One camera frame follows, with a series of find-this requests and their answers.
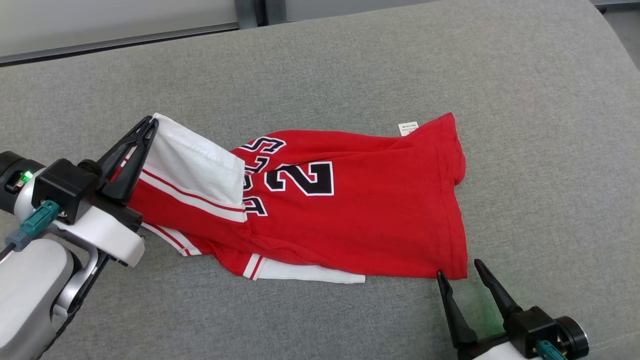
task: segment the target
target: jersey lettering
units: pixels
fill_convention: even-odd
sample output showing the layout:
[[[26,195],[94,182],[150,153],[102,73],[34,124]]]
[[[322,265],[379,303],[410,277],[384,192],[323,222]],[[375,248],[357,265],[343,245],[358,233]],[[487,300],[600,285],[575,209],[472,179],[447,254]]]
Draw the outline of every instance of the jersey lettering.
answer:
[[[333,164],[331,161],[309,163],[309,175],[297,165],[281,165],[264,174],[264,183],[272,192],[287,189],[286,175],[307,196],[333,195]]]
[[[242,191],[247,191],[247,190],[251,190],[253,188],[253,180],[251,180],[251,176],[249,175],[245,175],[244,176],[244,182],[243,182],[243,187],[242,187]]]
[[[260,200],[257,196],[245,197],[242,199],[244,204],[244,210],[247,213],[256,213],[258,216],[265,217],[267,216],[267,211],[264,208],[262,200]]]
[[[244,173],[250,175],[262,171],[262,169],[269,163],[269,158],[267,158],[266,156],[256,156],[255,163],[258,165],[254,167],[244,164]]]
[[[280,150],[283,146],[287,145],[284,140],[270,138],[268,136],[262,136],[255,139],[252,143],[240,146],[239,149],[255,152],[260,151],[266,154],[274,154]]]

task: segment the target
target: red jersey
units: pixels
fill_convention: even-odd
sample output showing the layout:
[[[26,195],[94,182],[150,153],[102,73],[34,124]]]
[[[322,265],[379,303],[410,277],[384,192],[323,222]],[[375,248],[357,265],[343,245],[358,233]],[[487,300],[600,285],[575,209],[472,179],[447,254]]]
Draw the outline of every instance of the red jersey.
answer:
[[[340,270],[337,282],[467,276],[452,114],[404,137],[287,130],[231,153],[161,116],[130,207],[188,242],[183,254],[213,254],[252,279],[287,264]]]

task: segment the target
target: gray couch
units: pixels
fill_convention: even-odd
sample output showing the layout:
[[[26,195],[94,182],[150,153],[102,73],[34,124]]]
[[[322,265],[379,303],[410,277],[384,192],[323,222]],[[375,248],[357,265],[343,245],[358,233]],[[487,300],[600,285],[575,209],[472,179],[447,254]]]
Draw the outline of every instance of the gray couch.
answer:
[[[97,159],[155,111],[227,149],[452,111],[470,266],[578,320],[590,358],[640,352],[640,74],[586,0],[440,1],[7,67],[0,109],[2,150],[45,164]],[[432,279],[254,282],[145,236],[43,359],[455,358]],[[480,336],[500,331],[473,270],[453,286]]]

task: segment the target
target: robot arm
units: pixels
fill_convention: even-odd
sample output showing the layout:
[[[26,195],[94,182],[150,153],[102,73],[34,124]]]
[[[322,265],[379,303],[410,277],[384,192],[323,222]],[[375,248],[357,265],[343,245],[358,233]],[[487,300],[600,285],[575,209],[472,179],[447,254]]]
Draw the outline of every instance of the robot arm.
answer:
[[[10,151],[0,154],[0,208],[21,221],[0,254],[0,306],[12,309],[0,313],[0,359],[38,359],[73,320],[109,260],[138,263],[145,250],[136,234],[142,216],[127,204],[157,127],[146,117],[98,162],[78,166],[60,159],[45,168]],[[50,218],[39,216],[45,204],[56,210]],[[33,225],[45,220],[42,228]],[[45,233],[87,251],[87,265],[60,243],[31,241]]]
[[[553,319],[538,306],[523,310],[482,260],[476,259],[474,264],[500,310],[505,332],[479,340],[453,299],[449,281],[438,272],[438,287],[459,360],[571,360],[589,354],[587,336],[575,320],[568,316]]]

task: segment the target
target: white label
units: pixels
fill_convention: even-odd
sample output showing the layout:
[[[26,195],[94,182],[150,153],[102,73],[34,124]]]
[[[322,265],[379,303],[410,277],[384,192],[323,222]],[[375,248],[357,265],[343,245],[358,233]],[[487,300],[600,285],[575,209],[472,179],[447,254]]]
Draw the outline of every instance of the white label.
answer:
[[[400,129],[400,136],[407,136],[417,128],[418,128],[418,123],[416,121],[405,122],[404,124],[398,124],[398,129]]]

